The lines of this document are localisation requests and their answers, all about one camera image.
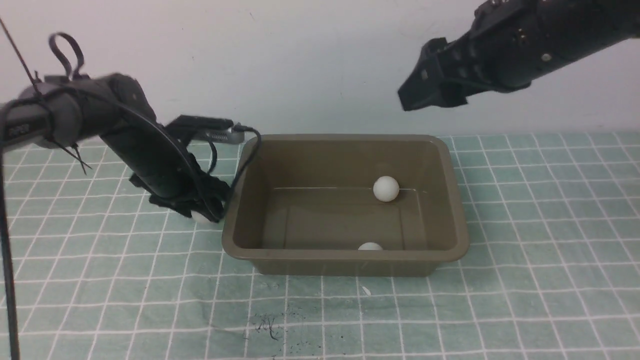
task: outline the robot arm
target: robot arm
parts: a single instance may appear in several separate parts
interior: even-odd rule
[[[637,0],[488,0],[471,29],[420,51],[398,90],[405,111],[453,108],[485,91],[527,88],[531,81],[640,35]]]

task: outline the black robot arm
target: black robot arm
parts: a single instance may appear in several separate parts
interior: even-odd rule
[[[99,136],[133,171],[131,183],[151,194],[151,203],[186,217],[197,212],[212,222],[224,217],[230,186],[204,172],[186,146],[193,138],[204,140],[208,127],[243,130],[232,121],[183,116],[164,127],[138,82],[121,74],[46,77],[5,107],[3,152],[29,143],[75,148]],[[189,138],[184,138],[185,128],[193,133]]]
[[[405,111],[453,108],[485,91],[527,88],[531,81],[640,34],[638,0],[488,0],[471,29],[420,51],[398,90]]]

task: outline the brown plastic tub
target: brown plastic tub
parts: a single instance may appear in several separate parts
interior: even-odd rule
[[[375,198],[380,176],[398,181],[396,200]],[[358,250],[370,241],[384,250]],[[443,141],[267,135],[237,184],[222,244],[262,274],[427,276],[464,256],[469,239]]]

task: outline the tray rim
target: tray rim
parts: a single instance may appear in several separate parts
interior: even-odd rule
[[[232,258],[248,261],[414,261],[414,262],[453,262],[462,258],[470,247],[467,221],[462,206],[460,189],[453,169],[451,155],[447,144],[431,135],[370,135],[370,134],[277,134],[262,135],[262,141],[421,141],[430,142],[438,149],[447,183],[447,192],[451,199],[453,223],[458,243],[449,250],[298,250],[298,249],[244,249],[234,242],[236,214],[239,204],[239,193],[244,185],[245,174],[237,182],[236,189],[229,204],[229,211],[222,230],[223,250]],[[246,161],[255,146],[256,138],[247,141],[239,158],[239,163]]]

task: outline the white ball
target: white ball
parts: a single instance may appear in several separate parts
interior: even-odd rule
[[[211,224],[208,218],[206,218],[203,214],[197,211],[191,211],[191,218],[195,220],[198,224]]]
[[[373,195],[383,202],[392,201],[398,196],[399,192],[400,186],[398,182],[390,176],[383,176],[373,184]]]
[[[364,243],[358,248],[358,250],[382,250],[382,246],[376,243]]]

